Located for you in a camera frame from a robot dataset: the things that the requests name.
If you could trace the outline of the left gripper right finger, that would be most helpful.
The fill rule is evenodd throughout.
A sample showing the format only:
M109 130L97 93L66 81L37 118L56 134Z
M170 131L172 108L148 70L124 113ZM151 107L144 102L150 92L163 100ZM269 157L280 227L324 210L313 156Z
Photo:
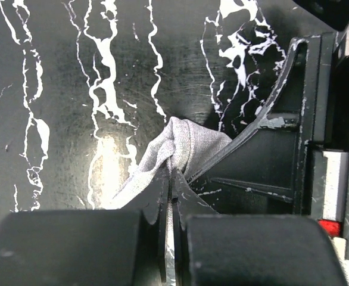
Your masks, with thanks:
M347 285L326 231L293 215L225 215L171 178L177 285Z

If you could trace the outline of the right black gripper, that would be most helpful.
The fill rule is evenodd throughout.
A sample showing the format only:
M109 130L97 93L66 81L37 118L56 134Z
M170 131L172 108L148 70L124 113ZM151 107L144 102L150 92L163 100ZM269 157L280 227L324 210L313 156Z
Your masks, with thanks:
M299 1L335 30L320 46L310 215L342 239L349 260L349 1ZM253 121L189 180L222 214L303 212L309 97L305 92L309 42L294 38L267 101Z

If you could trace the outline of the grey cloth napkin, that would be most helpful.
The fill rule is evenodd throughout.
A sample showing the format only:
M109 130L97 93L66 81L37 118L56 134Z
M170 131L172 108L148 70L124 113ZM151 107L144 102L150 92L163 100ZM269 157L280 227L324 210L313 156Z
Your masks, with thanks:
M120 209L140 194L162 165L180 170L188 179L231 142L223 132L171 117L163 131L148 144L136 170L111 199L110 209Z

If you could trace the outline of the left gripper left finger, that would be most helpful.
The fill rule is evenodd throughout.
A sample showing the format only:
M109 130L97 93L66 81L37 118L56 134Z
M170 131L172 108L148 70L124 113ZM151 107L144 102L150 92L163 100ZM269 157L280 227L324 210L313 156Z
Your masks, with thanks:
M161 285L169 172L118 210L9 214L0 223L0 285Z

